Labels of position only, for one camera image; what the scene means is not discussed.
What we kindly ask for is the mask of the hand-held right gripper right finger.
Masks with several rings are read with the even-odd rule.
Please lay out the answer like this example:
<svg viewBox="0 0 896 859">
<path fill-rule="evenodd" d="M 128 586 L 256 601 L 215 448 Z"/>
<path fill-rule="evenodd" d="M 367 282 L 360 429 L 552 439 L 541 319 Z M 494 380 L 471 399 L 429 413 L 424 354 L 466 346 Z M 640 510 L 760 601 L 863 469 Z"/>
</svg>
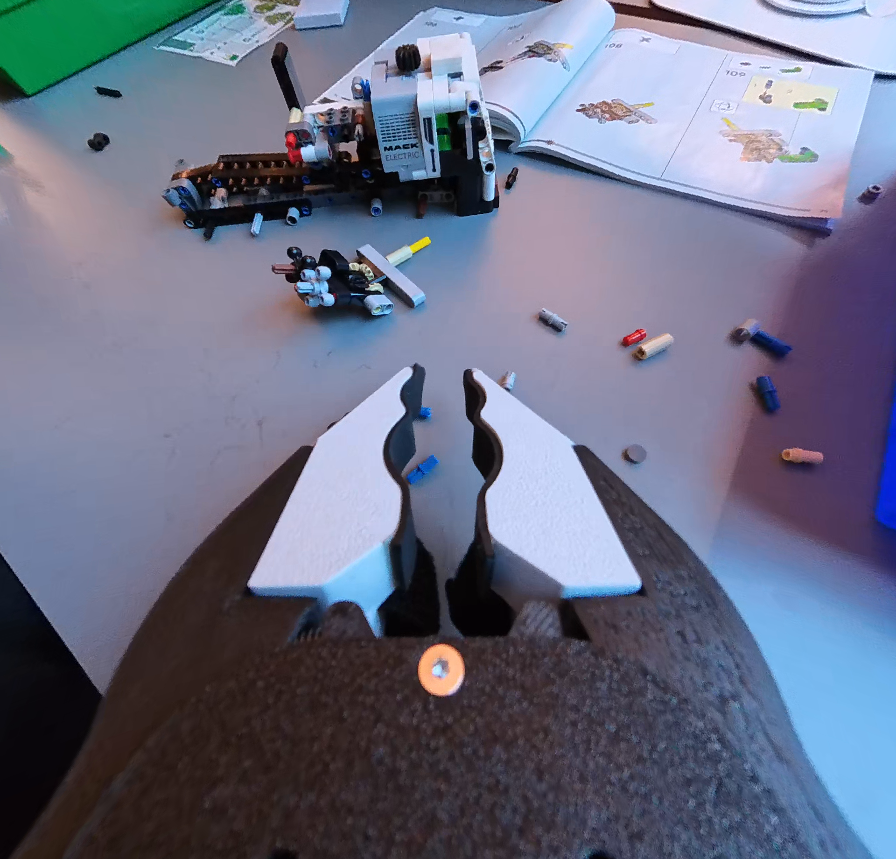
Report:
<svg viewBox="0 0 896 859">
<path fill-rule="evenodd" d="M 480 370 L 463 375 L 473 425 L 472 582 L 505 600 L 623 596 L 642 580 L 588 478 L 595 457 Z"/>
</svg>

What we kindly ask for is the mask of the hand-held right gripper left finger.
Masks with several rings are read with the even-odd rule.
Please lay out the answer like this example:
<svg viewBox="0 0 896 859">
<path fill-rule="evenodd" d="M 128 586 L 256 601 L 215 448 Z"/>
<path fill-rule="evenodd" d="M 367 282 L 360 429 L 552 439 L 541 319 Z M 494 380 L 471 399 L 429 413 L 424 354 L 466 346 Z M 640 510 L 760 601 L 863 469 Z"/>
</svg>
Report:
<svg viewBox="0 0 896 859">
<path fill-rule="evenodd" d="M 419 364 L 401 369 L 317 440 L 248 580 L 254 595 L 352 602 L 384 634 L 379 609 L 408 588 L 417 559 L 402 472 L 424 378 Z"/>
</svg>

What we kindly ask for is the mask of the lego truck model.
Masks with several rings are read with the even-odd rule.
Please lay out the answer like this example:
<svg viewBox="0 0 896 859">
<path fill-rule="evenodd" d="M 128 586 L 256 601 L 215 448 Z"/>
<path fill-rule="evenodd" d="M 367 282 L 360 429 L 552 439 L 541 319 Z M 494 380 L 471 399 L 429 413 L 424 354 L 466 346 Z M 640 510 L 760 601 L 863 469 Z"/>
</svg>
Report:
<svg viewBox="0 0 896 859">
<path fill-rule="evenodd" d="M 318 207 L 367 204 L 380 215 L 386 197 L 410 196 L 418 208 L 447 195 L 456 215 L 498 208 L 495 145 L 469 33 L 405 43 L 354 76 L 347 98 L 298 105 L 287 48 L 272 64 L 289 103 L 284 153 L 221 155 L 175 172 L 164 200 L 184 224 L 216 227 L 265 220 L 296 225 Z"/>
</svg>

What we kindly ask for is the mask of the small black lego subassembly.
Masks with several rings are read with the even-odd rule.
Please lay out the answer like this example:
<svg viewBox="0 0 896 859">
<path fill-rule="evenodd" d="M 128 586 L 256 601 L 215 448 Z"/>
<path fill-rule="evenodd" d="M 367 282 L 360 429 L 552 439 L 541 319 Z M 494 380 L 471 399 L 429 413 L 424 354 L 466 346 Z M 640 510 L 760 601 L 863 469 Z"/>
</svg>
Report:
<svg viewBox="0 0 896 859">
<path fill-rule="evenodd" d="M 272 265 L 272 271 L 292 283 L 309 308 L 357 306 L 373 317 L 382 317 L 394 309 L 391 294 L 411 308 L 425 302 L 425 293 L 399 266 L 430 243 L 431 239 L 424 237 L 387 255 L 366 244 L 357 249 L 353 260 L 336 250 L 325 249 L 315 258 L 298 247 L 289 247 L 289 261 Z"/>
</svg>

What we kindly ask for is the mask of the blue plastic bin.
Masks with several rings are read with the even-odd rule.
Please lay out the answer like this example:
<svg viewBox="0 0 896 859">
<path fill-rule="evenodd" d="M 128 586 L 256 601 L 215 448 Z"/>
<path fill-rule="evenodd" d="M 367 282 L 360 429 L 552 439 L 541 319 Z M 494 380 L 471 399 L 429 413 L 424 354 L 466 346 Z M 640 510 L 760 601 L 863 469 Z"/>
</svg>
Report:
<svg viewBox="0 0 896 859">
<path fill-rule="evenodd" d="M 882 526 L 895 530 L 895 394 L 892 394 L 882 452 L 875 519 Z"/>
</svg>

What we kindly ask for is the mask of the open instruction booklet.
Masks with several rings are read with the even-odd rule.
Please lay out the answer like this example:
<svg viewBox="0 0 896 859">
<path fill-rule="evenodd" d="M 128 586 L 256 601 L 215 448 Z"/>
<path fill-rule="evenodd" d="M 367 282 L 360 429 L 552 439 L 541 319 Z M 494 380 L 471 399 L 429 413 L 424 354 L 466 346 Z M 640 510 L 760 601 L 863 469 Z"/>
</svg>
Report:
<svg viewBox="0 0 896 859">
<path fill-rule="evenodd" d="M 604 0 L 418 13 L 320 96 L 417 38 L 468 31 L 496 137 L 622 181 L 830 231 L 873 83 L 865 69 L 615 28 Z"/>
</svg>

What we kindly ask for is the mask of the sticker sheet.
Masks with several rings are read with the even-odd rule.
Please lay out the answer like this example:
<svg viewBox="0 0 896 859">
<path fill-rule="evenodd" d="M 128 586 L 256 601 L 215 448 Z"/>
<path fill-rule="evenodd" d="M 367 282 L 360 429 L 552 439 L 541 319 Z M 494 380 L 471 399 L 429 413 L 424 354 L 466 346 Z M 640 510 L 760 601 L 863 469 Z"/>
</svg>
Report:
<svg viewBox="0 0 896 859">
<path fill-rule="evenodd" d="M 290 24 L 301 0 L 230 0 L 157 49 L 235 66 Z"/>
</svg>

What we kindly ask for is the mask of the small white block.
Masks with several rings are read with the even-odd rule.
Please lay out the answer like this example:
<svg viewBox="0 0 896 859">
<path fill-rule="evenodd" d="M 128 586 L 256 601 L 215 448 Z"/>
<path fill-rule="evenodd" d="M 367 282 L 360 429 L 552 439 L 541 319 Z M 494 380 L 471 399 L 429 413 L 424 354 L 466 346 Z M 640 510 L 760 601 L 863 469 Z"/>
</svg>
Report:
<svg viewBox="0 0 896 859">
<path fill-rule="evenodd" d="M 344 24 L 350 0 L 298 0 L 293 15 L 297 31 L 308 31 Z"/>
</svg>

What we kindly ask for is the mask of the green plastic bin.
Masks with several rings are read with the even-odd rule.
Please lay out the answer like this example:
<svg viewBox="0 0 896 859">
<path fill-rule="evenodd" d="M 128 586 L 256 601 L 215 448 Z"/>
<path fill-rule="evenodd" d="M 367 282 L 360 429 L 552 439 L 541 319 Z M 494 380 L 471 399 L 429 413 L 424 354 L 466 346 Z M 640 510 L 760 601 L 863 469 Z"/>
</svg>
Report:
<svg viewBox="0 0 896 859">
<path fill-rule="evenodd" d="M 1 0 L 2 79 L 32 95 L 216 0 Z"/>
</svg>

